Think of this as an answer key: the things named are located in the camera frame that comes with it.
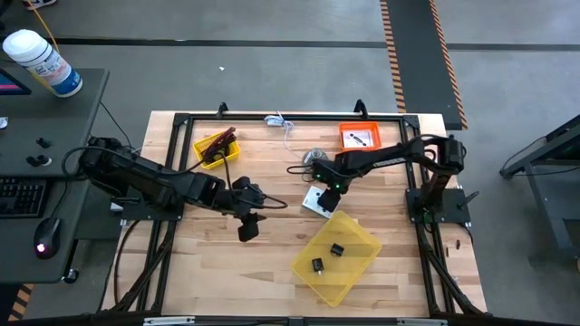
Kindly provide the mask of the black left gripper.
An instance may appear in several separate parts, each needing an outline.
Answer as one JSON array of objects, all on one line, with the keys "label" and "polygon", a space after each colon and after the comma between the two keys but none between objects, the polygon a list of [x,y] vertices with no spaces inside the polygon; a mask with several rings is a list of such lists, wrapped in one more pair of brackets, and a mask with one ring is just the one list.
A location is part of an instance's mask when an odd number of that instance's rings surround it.
[{"label": "black left gripper", "polygon": [[[227,190],[222,192],[222,209],[233,216],[245,216],[253,209],[264,208],[264,194],[257,184],[252,184],[248,177],[241,177],[235,182],[227,179]],[[257,222],[267,220],[266,216],[257,215]]]}]

